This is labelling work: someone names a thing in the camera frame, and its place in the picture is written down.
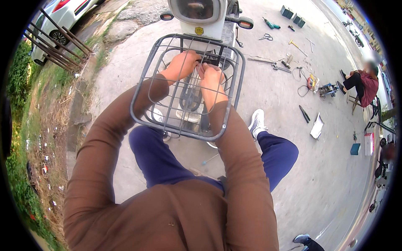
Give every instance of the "scissors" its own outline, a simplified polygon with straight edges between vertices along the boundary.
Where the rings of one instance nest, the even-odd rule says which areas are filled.
[[[274,40],[274,38],[271,37],[271,35],[269,35],[268,33],[265,33],[265,34],[264,34],[264,37],[260,38],[259,40],[261,40],[261,39],[267,39],[267,40],[269,40],[269,41]]]

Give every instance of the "black pants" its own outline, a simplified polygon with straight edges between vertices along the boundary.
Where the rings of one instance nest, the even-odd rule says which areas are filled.
[[[324,251],[324,249],[311,238],[308,238],[303,245],[308,247],[308,251]]]
[[[343,85],[345,86],[346,90],[350,90],[353,87],[355,87],[357,96],[359,97],[359,100],[361,102],[361,99],[363,98],[364,95],[364,85],[363,82],[361,81],[359,73],[355,72],[355,74],[353,74],[350,78],[348,78],[343,82]]]

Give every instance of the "brown long-sleeve shirt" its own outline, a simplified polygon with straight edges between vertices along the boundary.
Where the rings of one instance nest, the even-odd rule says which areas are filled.
[[[151,105],[150,81],[139,91],[134,113]],[[263,163],[250,131],[232,107],[216,145],[225,164],[227,198],[200,180],[156,185],[115,204],[113,173],[124,135],[134,125],[129,106],[136,86],[96,119],[78,151],[64,202],[64,233],[73,250],[279,250],[276,216]],[[169,93],[154,80],[150,97]],[[222,128],[227,101],[209,115]]]

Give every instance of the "gray sneaker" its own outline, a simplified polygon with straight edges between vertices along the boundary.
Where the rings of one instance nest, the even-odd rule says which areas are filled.
[[[298,235],[293,240],[293,243],[301,243],[301,244],[303,244],[303,242],[305,242],[308,238],[310,238],[309,234]]]
[[[156,121],[163,123],[163,114],[161,111],[154,108],[153,116]],[[168,141],[171,137],[172,137],[171,132],[166,132],[166,131],[163,132],[163,141]]]
[[[257,135],[262,131],[267,131],[268,128],[264,126],[264,111],[257,109],[251,116],[251,124],[248,127],[251,135],[254,139],[257,139]]]

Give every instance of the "concrete pavement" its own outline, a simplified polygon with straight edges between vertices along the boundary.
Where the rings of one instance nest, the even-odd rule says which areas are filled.
[[[296,30],[293,32],[287,28],[293,23],[281,16],[283,4],[306,19],[302,29],[293,25]],[[350,71],[355,64],[361,64],[360,56],[350,53],[350,50],[355,50],[352,46],[357,45],[346,43],[338,25],[335,26],[334,21],[330,21],[309,0],[281,3],[271,0],[240,1],[240,8],[243,16],[254,20],[252,30],[239,29],[239,40],[244,43],[244,48],[240,50],[246,57],[281,61],[287,53],[292,53],[292,69],[303,66],[305,73],[313,73],[321,84],[341,81],[340,68]],[[281,25],[282,29],[269,29],[262,16]],[[274,40],[259,41],[265,32],[271,34]],[[177,19],[143,27],[113,49],[108,65],[99,72],[95,82],[97,91],[92,114],[100,114],[119,94],[138,83],[153,43],[171,33],[180,33]],[[313,53],[306,38],[315,43]],[[290,39],[308,57],[289,45]],[[335,98],[328,96],[322,99],[312,92],[300,97],[297,88],[304,84],[305,81],[298,82],[292,74],[275,71],[267,64],[248,61],[237,110],[249,124],[254,110],[262,108],[269,132],[289,139],[299,148],[294,167],[272,192],[280,249],[287,251],[297,247],[292,239],[300,233],[309,233],[325,250],[334,250],[343,241],[361,207],[371,173],[372,158],[364,156],[364,148],[358,156],[350,156],[349,153],[354,143],[354,130],[358,142],[364,142],[366,122],[362,109],[357,108],[352,116],[351,104],[346,104],[346,97],[340,92]],[[312,120],[321,113],[325,125],[320,141],[310,136],[312,123],[305,123],[299,105],[304,107]],[[207,165],[201,164],[217,153],[205,142],[181,137],[170,140],[168,144],[183,166],[214,178],[224,175],[224,166],[218,157]],[[146,188],[127,137],[120,150],[113,185],[116,203],[122,203]]]

